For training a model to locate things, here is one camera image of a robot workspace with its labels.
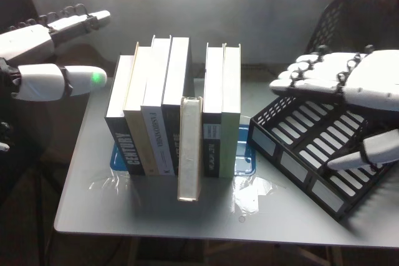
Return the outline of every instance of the table top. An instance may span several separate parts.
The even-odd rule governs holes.
[[[203,80],[195,84],[201,95]],[[241,90],[246,116],[276,97],[267,80],[243,79]],[[90,95],[55,219],[57,231],[399,247],[396,169],[341,224],[259,153],[250,178],[204,178],[198,202],[177,201],[177,178],[130,179],[112,171],[113,139],[103,117],[109,91],[110,82]]]

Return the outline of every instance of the green book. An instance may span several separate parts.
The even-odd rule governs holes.
[[[220,137],[220,178],[232,178],[241,114],[241,45],[225,47],[223,64],[223,104]]]

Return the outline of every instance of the black book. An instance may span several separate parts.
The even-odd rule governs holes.
[[[132,175],[144,175],[142,162],[123,114],[133,62],[134,55],[121,55],[119,57],[104,118],[128,172]]]
[[[207,177],[219,177],[220,170],[223,61],[224,45],[207,45],[202,116],[204,175]]]
[[[190,38],[172,38],[162,114],[175,175],[179,168],[181,98],[194,96],[191,64]]]

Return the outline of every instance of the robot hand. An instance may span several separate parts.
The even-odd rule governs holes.
[[[399,50],[366,50],[367,54],[328,54],[321,46],[319,53],[300,56],[270,88],[282,96],[342,103],[363,116],[397,116]],[[397,160],[399,130],[394,129],[364,139],[359,151],[330,160],[327,166],[340,170]]]
[[[0,87],[3,93],[27,101],[51,101],[62,97],[88,93],[94,88],[103,87],[107,74],[98,67],[65,66],[42,62],[54,53],[54,48],[74,37],[87,34],[106,26],[110,22],[110,13],[100,11],[79,16],[78,4],[67,7],[58,18],[56,13],[41,16],[42,24],[33,19],[20,23],[20,28],[11,27],[11,31],[0,35]],[[57,16],[48,23],[49,16]]]

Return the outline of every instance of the beige book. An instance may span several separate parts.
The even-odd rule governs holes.
[[[178,200],[197,201],[201,191],[203,99],[181,99]]]
[[[151,47],[142,47],[137,43],[132,76],[128,88],[123,112],[130,134],[142,161],[147,176],[158,175],[158,168],[145,126],[141,105],[144,99],[147,77],[151,70]]]

